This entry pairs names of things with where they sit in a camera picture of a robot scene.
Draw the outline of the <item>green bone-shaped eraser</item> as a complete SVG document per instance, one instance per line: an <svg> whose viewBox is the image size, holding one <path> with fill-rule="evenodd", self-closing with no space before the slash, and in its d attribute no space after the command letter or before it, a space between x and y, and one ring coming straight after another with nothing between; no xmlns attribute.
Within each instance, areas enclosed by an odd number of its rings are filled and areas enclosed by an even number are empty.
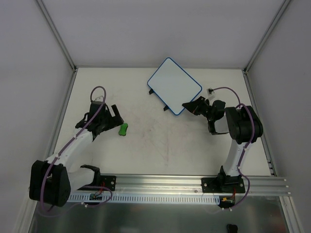
<svg viewBox="0 0 311 233"><path fill-rule="evenodd" d="M123 123L120 126L119 135L120 136L126 136L127 135L127 129L128 129L128 124L127 123Z"/></svg>

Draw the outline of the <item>blue-framed whiteboard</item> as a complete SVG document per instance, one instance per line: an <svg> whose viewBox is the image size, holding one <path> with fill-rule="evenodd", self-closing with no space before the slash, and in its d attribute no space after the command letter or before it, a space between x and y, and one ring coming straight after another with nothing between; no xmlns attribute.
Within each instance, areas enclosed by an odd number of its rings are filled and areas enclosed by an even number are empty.
<svg viewBox="0 0 311 233"><path fill-rule="evenodd" d="M176 116L184 111L182 104L194 100L203 89L170 57L157 68L147 81L147 85Z"/></svg>

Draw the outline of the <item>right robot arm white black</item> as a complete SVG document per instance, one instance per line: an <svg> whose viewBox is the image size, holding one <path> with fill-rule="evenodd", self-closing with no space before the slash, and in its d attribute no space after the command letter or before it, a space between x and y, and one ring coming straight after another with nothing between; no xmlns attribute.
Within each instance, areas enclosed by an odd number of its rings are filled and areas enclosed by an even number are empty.
<svg viewBox="0 0 311 233"><path fill-rule="evenodd" d="M251 106L240 103L236 107L226 107L225 102L199 97L182 106L192 114L202 115L207 119L208 131L212 135L229 134L231 146L224 165L221 166L216 178L204 181L210 188L219 188L228 192L242 181L242 165L249 147L263 134L263 126Z"/></svg>

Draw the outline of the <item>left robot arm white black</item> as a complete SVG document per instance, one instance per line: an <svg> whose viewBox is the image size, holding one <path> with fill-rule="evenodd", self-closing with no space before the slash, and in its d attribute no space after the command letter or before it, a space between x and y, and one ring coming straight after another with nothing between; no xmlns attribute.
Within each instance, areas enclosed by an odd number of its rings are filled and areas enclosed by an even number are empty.
<svg viewBox="0 0 311 233"><path fill-rule="evenodd" d="M98 167L81 165L74 172L69 169L97 136L123 123L116 105L108 107L102 101L93 100L89 111L75 125L69 142L58 153L32 164L29 198L62 207L72 191L100 189L104 181Z"/></svg>

